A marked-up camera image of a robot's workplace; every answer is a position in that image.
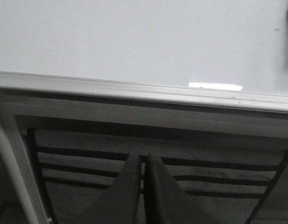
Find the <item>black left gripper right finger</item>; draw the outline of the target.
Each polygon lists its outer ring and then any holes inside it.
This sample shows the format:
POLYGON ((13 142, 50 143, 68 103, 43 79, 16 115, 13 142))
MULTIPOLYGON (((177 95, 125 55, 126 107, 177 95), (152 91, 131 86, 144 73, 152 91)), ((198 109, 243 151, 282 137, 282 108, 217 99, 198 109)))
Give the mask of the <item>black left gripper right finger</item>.
POLYGON ((160 157, 149 154, 145 165, 145 214, 148 224, 198 224, 199 212, 178 186, 160 157))

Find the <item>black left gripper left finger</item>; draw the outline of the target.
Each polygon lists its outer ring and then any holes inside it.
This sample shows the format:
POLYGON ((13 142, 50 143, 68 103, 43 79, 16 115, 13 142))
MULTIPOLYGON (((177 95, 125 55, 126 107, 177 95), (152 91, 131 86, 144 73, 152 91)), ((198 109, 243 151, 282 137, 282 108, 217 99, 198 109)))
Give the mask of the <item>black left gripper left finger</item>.
POLYGON ((82 224, 135 224, 140 194, 141 161, 130 153, 107 191, 81 218, 82 224))

